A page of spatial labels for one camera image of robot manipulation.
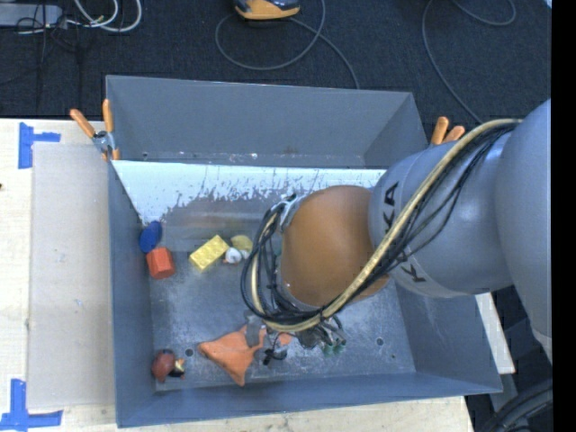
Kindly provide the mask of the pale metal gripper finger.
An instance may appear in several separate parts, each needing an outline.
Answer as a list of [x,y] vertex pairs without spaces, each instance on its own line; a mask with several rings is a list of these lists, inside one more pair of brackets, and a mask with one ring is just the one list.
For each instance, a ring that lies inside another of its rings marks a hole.
[[264,364],[283,361],[287,357],[288,334],[267,333],[265,336]]
[[266,336],[266,325],[263,321],[254,314],[247,314],[246,319],[246,332],[245,338],[247,345],[250,348],[258,347],[261,348],[264,345],[264,339]]

